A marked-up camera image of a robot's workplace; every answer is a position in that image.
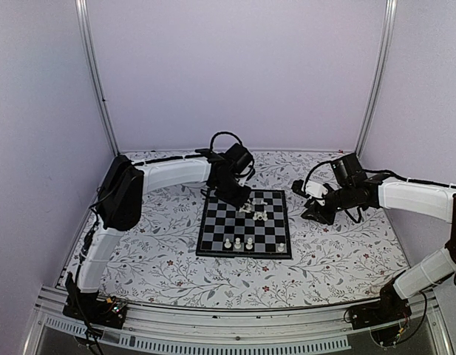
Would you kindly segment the white bishop chess piece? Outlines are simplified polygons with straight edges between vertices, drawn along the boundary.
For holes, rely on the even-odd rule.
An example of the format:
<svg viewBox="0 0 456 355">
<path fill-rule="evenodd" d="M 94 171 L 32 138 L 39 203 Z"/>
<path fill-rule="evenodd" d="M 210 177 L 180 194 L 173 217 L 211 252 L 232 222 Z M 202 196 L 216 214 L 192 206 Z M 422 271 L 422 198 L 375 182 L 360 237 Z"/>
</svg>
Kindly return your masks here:
<svg viewBox="0 0 456 355">
<path fill-rule="evenodd" d="M 235 241 L 234 241 L 234 248 L 235 248 L 236 250 L 240 250 L 241 247 L 242 247 L 242 245 L 241 245 L 241 240 L 240 240 L 239 238 L 236 238 Z"/>
<path fill-rule="evenodd" d="M 253 249 L 253 239 L 251 237 L 248 238 L 246 244 L 245 244 L 245 248 L 247 250 L 252 250 Z"/>
</svg>

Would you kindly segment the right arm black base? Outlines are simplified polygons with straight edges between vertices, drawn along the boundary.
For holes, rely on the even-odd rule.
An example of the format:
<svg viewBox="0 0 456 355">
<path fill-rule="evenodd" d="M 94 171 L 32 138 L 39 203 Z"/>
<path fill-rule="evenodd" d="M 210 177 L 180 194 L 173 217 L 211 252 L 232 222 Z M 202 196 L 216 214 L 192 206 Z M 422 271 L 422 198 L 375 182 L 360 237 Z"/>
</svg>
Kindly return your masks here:
<svg viewBox="0 0 456 355">
<path fill-rule="evenodd" d="M 392 283 L 388 283 L 380 290 L 378 301 L 349 307 L 344 314 L 344 320 L 350 323 L 354 330 L 393 322 L 390 327 L 371 332 L 372 340 L 376 344 L 389 347 L 400 342 L 411 315 L 408 300 L 402 300 Z"/>
</svg>

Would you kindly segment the white knight chess piece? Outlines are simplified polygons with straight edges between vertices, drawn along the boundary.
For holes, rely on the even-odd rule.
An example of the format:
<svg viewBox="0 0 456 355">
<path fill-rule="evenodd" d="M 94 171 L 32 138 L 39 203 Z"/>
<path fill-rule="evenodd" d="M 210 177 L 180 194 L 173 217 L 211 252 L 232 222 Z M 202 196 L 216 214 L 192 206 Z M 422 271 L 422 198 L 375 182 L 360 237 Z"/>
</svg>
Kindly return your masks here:
<svg viewBox="0 0 456 355">
<path fill-rule="evenodd" d="M 240 213 L 251 213 L 253 211 L 253 206 L 250 203 L 244 203 L 239 209 Z"/>
</svg>

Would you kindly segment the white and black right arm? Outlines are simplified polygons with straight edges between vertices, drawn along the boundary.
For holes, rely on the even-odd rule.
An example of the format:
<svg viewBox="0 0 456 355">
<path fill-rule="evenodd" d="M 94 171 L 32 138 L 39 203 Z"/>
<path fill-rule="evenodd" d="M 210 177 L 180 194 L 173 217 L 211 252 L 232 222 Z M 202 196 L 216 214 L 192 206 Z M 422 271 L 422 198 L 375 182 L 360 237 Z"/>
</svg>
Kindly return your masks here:
<svg viewBox="0 0 456 355">
<path fill-rule="evenodd" d="M 389 322 L 406 300 L 456 274 L 456 184 L 404 177 L 389 169 L 367 169 L 356 154 L 317 163 L 313 170 L 329 166 L 336 187 L 317 182 L 313 171 L 293 182 L 292 190 L 306 200 L 302 218 L 331 226 L 339 212 L 356 209 L 360 223 L 368 209 L 382 209 L 403 238 L 417 231 L 405 244 L 408 256 L 422 256 L 381 287 L 373 307 L 379 322 Z"/>
</svg>

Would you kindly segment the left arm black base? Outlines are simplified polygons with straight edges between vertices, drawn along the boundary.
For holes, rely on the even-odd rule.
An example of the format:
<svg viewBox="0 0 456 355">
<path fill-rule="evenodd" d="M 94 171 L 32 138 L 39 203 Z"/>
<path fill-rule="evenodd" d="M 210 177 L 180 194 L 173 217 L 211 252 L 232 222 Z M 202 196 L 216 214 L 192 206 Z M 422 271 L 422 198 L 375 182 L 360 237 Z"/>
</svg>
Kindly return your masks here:
<svg viewBox="0 0 456 355">
<path fill-rule="evenodd" d="M 98 292 L 83 293 L 68 273 L 65 281 L 68 293 L 63 315 L 76 320 L 87 321 L 90 325 L 102 325 L 122 329 L 126 320 L 127 301 L 117 297 L 98 299 Z"/>
</svg>

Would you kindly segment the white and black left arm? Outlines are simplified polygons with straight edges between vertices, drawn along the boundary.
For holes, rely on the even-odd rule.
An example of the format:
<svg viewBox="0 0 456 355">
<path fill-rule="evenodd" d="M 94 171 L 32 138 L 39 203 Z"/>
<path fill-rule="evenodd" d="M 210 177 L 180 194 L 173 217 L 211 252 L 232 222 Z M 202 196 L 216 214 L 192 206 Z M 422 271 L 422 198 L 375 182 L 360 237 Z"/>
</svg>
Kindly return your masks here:
<svg viewBox="0 0 456 355">
<path fill-rule="evenodd" d="M 254 173 L 253 165 L 253 155 L 241 143 L 221 153 L 198 149 L 193 155 L 154 160 L 116 156 L 96 202 L 89 207 L 95 220 L 84 237 L 77 270 L 67 276 L 67 292 L 76 295 L 73 310 L 86 321 L 101 315 L 101 305 L 92 297 L 98 294 L 100 278 L 119 240 L 139 223 L 144 195 L 170 186 L 205 183 L 221 201 L 238 209 L 251 193 L 245 183 Z"/>
</svg>

